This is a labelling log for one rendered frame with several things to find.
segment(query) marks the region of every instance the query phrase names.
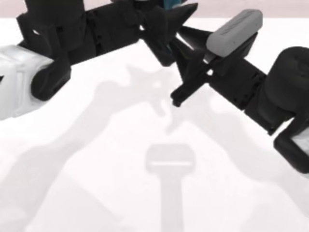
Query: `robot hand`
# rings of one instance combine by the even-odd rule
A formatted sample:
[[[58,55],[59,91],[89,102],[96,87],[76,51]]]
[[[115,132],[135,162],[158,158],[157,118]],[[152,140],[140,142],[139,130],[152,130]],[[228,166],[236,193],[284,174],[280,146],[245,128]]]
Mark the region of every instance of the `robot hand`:
[[[47,102],[31,94],[31,82],[52,59],[16,45],[0,47],[0,120],[37,110]]]

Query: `white floor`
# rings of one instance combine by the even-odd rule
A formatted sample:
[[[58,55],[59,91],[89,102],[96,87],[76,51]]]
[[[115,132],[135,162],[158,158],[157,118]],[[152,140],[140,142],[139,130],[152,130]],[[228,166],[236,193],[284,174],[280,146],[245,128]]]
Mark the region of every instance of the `white floor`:
[[[187,25],[216,30],[228,19]],[[265,19],[248,60],[309,47],[309,19]],[[0,45],[21,41],[0,20]],[[0,122],[0,232],[307,232],[309,180],[204,87],[171,106],[176,66],[143,42],[74,67],[41,110]]]

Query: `teal object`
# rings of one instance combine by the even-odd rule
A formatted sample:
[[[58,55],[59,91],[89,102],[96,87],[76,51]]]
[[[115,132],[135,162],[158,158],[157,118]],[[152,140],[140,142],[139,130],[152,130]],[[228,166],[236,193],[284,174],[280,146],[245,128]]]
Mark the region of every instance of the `teal object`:
[[[170,10],[173,6],[181,4],[182,0],[164,0],[164,8]]]

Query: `blue object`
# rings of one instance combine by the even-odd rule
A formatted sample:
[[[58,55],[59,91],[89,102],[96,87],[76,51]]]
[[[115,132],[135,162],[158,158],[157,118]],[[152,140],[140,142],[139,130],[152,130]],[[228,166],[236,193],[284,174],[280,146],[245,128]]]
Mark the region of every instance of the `blue object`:
[[[170,10],[173,6],[181,4],[181,0],[164,0],[164,8]]]

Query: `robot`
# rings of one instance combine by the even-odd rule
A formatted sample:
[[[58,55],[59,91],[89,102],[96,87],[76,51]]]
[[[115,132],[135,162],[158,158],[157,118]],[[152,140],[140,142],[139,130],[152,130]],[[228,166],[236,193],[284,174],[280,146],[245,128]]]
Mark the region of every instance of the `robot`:
[[[180,107],[204,84],[269,135],[288,120],[275,149],[309,174],[309,49],[283,50],[268,74],[245,58],[263,25],[246,9],[215,32],[183,26],[198,4],[181,0],[113,0],[86,11],[83,0],[25,0],[18,45],[0,47],[0,119],[38,110],[70,80],[72,66],[144,40],[164,67],[177,64]]]

